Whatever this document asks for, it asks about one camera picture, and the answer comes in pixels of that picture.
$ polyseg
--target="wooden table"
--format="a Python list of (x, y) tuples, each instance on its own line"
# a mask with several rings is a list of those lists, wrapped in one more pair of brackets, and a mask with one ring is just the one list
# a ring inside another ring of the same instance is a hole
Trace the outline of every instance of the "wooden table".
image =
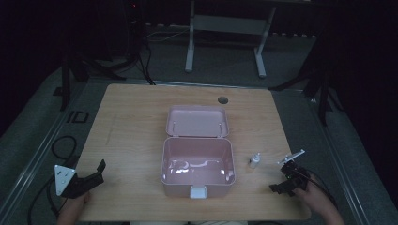
[[(219, 97), (227, 97), (221, 105)], [(230, 127), (237, 179), (223, 198), (192, 200), (164, 194), (161, 159), (169, 107), (221, 105)], [(248, 166), (252, 154), (262, 159)], [(91, 190), (83, 221), (306, 219), (296, 197), (268, 187), (285, 180), (276, 162), (291, 154), (272, 94), (263, 89), (111, 84), (76, 168), (84, 177), (102, 159), (105, 182)]]

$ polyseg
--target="white object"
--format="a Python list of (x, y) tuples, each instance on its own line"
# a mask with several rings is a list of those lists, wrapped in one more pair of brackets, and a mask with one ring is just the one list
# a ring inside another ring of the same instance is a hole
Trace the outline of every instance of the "white object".
[(58, 165), (54, 166), (55, 190), (57, 196), (60, 196), (62, 192), (64, 192), (75, 173), (75, 170), (71, 168)]
[(298, 156), (300, 156), (301, 154), (304, 154), (304, 153), (305, 153), (305, 151), (301, 149), (299, 152), (297, 152), (295, 154), (292, 154), (290, 156), (286, 155), (286, 157), (283, 160), (279, 161), (278, 164), (286, 163), (286, 162), (288, 162), (290, 160), (293, 160), (293, 158), (296, 158), (296, 157), (298, 157)]
[(260, 162), (260, 159), (260, 153), (254, 154), (250, 159), (250, 167), (254, 169), (257, 166), (258, 162)]

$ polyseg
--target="black clamp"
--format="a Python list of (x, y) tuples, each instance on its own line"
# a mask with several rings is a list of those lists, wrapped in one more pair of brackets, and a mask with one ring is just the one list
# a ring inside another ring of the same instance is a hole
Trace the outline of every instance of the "black clamp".
[(64, 198), (75, 199), (92, 188), (102, 184), (102, 172), (105, 169), (105, 161), (102, 160), (97, 168), (97, 171), (87, 176), (86, 178), (79, 178), (75, 170), (63, 166), (55, 165), (55, 188), (56, 195)]

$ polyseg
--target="box lid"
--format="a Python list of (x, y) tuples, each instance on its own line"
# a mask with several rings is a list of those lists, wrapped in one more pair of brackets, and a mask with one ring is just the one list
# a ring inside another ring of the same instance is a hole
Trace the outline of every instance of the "box lid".
[(177, 137), (226, 137), (225, 109), (219, 106), (175, 105), (170, 107), (166, 132)]

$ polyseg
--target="pink plastic box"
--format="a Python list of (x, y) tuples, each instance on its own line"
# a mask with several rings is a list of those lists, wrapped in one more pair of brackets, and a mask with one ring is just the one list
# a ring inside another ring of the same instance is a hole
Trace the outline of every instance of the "pink plastic box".
[(225, 109), (176, 105), (169, 110), (161, 181), (167, 196), (222, 197), (234, 184), (232, 144)]

